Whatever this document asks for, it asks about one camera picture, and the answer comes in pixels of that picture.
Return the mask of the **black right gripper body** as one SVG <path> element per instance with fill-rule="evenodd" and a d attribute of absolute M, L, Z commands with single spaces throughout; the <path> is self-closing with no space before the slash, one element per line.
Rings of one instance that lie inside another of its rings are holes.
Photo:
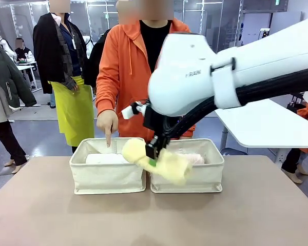
<path fill-rule="evenodd" d="M 150 105 L 146 106 L 143 126 L 152 130 L 154 136 L 146 143 L 146 151 L 161 151 L 170 142 L 170 137 L 166 133 L 167 116 L 157 113 Z"/>

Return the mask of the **person's right hand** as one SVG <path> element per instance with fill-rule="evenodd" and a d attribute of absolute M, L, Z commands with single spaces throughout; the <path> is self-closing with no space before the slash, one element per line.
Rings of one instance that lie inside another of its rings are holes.
<path fill-rule="evenodd" d="M 111 136 L 118 130 L 118 117 L 113 110 L 105 110 L 97 117 L 97 127 L 105 133 L 107 147 L 111 145 Z"/>

